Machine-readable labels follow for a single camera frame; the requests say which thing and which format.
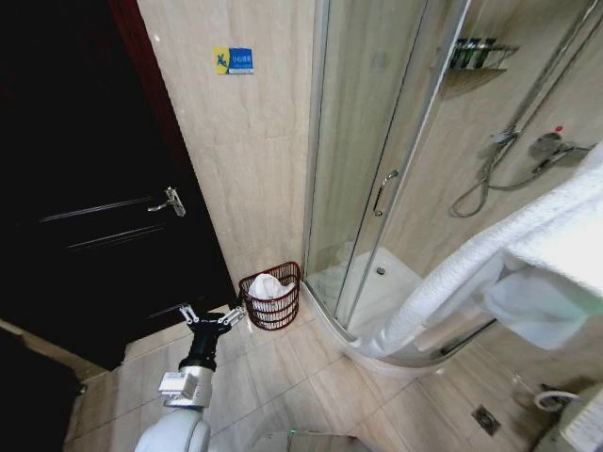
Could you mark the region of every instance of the laundry basket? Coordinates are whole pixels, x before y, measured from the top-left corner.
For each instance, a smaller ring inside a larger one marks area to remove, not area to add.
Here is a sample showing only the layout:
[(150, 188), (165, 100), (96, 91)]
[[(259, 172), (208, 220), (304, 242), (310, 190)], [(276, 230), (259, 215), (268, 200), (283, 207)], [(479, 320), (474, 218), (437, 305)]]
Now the laundry basket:
[[(277, 299), (257, 299), (249, 295), (253, 280), (260, 273), (272, 275), (282, 285), (295, 283), (293, 288)], [(293, 321), (298, 314), (300, 304), (300, 266), (295, 262), (286, 262), (274, 266), (241, 280), (238, 284), (239, 296), (245, 301), (247, 315), (253, 324), (262, 330), (280, 330)]]

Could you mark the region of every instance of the shower mixer valve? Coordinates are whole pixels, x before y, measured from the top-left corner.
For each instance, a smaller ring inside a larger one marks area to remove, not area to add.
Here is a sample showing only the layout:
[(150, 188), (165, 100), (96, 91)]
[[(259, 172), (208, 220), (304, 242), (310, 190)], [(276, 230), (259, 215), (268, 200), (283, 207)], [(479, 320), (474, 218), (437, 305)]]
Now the shower mixer valve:
[(545, 157), (531, 170), (532, 174), (538, 174), (555, 165), (566, 156), (578, 154), (584, 157), (594, 148), (592, 146), (579, 146), (573, 141), (563, 141), (562, 136), (557, 132), (550, 132), (540, 136), (530, 147), (530, 153), (535, 156), (544, 155)]

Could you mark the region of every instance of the black door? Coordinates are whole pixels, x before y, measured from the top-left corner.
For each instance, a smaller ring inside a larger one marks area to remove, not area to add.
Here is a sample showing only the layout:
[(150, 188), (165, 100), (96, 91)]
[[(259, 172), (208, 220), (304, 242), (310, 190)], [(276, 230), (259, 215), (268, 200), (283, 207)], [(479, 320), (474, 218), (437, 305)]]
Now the black door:
[[(3, 7), (0, 316), (111, 368), (235, 298), (135, 0)], [(168, 205), (175, 187), (183, 217)]]

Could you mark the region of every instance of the shower door handle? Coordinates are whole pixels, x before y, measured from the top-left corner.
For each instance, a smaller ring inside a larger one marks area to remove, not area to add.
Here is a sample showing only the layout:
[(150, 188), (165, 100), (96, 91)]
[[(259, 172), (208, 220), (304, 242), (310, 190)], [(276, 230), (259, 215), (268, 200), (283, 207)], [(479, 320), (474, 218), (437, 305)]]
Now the shower door handle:
[(398, 177), (397, 169), (394, 169), (392, 172), (387, 174), (387, 177), (383, 179), (383, 182), (381, 182), (381, 186), (379, 187), (379, 191), (377, 192), (377, 198), (375, 199), (375, 205), (373, 205), (373, 214), (375, 214), (375, 217), (380, 217), (381, 215), (383, 215), (383, 210), (377, 210), (377, 207), (379, 207), (379, 200), (381, 199), (381, 195), (383, 194), (385, 186), (390, 181), (390, 179), (393, 179), (394, 177)]

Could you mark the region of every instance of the door handle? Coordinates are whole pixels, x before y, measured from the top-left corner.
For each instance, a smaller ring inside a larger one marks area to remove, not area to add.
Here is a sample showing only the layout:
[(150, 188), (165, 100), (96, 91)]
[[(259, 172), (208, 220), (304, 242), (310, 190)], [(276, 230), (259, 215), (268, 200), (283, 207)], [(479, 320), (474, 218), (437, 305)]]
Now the door handle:
[(178, 196), (178, 192), (175, 188), (171, 188), (170, 186), (165, 190), (166, 196), (168, 200), (159, 205), (154, 205), (153, 207), (147, 207), (148, 212), (157, 212), (158, 210), (165, 209), (168, 206), (172, 206), (173, 210), (176, 211), (176, 215), (178, 217), (183, 217), (187, 214), (187, 209), (180, 201), (180, 197)]
[(394, 177), (398, 177), (398, 174), (398, 170), (394, 169), (392, 172), (387, 174), (387, 177), (383, 179), (383, 182), (381, 182), (381, 186), (377, 192), (377, 198), (375, 199), (375, 205), (373, 205), (373, 214), (375, 214), (375, 217), (380, 217), (383, 215), (383, 210), (377, 210), (377, 207), (379, 207), (379, 200), (381, 199), (381, 195), (383, 194), (383, 190), (385, 189), (387, 183)]

